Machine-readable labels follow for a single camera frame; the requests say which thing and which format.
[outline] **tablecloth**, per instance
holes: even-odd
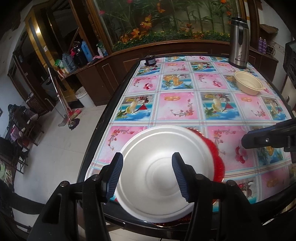
[[[291,163],[290,153],[272,147],[246,150],[241,145],[241,138],[249,130],[291,118],[280,97],[250,63],[244,71],[264,85],[256,96],[238,89],[234,72],[239,69],[231,66],[227,58],[171,56],[156,61],[151,67],[140,62],[85,179],[98,174],[137,133],[171,124],[194,127],[211,139],[225,164],[224,180],[235,180],[250,203],[264,200],[295,182],[296,165]]]

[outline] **white bucket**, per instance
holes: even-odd
[[[77,99],[80,100],[80,102],[84,105],[85,108],[92,108],[95,106],[94,102],[89,97],[89,94],[86,92],[83,86],[76,91],[75,96]]]

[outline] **beige plastic bowl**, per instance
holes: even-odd
[[[247,72],[236,71],[234,77],[238,88],[249,95],[256,95],[264,89],[262,82]]]

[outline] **table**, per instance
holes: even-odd
[[[116,90],[90,140],[78,181],[98,174],[138,132],[173,124],[198,129],[216,144],[226,168],[224,180],[235,180],[252,204],[270,200],[295,182],[290,153],[271,147],[246,150],[241,145],[249,130],[292,116],[278,90],[250,63],[245,71],[264,85],[256,96],[238,89],[233,74],[239,69],[227,58],[183,55],[156,60],[153,67],[140,61]],[[112,200],[103,210],[106,220],[114,224],[149,236],[182,239],[185,235],[187,221],[157,226],[132,217],[116,197]]]

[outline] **white foam plate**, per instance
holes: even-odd
[[[123,168],[115,196],[129,214],[153,223],[177,220],[190,213],[193,203],[182,197],[172,155],[213,180],[211,152],[201,137],[179,126],[156,126],[131,138],[120,151]]]

